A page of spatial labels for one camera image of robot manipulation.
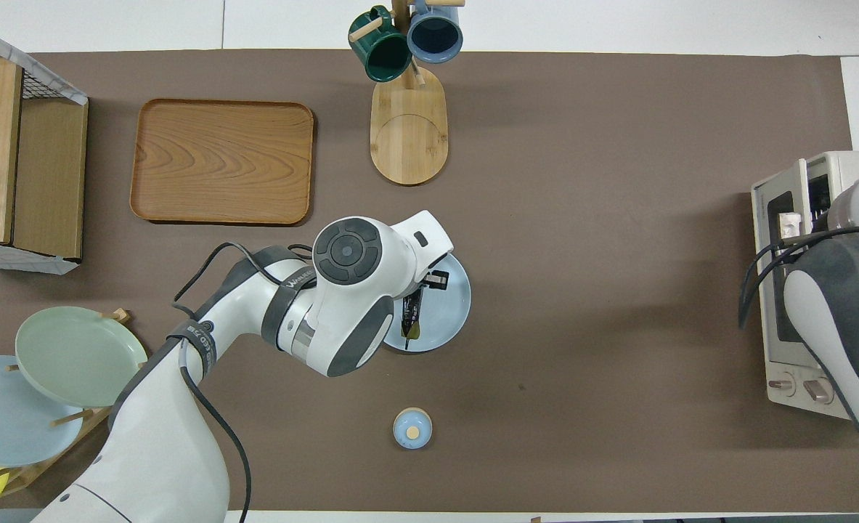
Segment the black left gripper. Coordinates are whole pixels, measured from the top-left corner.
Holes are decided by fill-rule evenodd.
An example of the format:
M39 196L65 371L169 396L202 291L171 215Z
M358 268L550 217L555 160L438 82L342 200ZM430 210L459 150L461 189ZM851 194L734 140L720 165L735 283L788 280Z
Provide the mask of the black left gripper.
M422 286L431 289L445 291L449 285L450 273L443 270L432 270L427 272L422 280ZM417 322L422 307L423 289L416 289L403 298L403 321Z

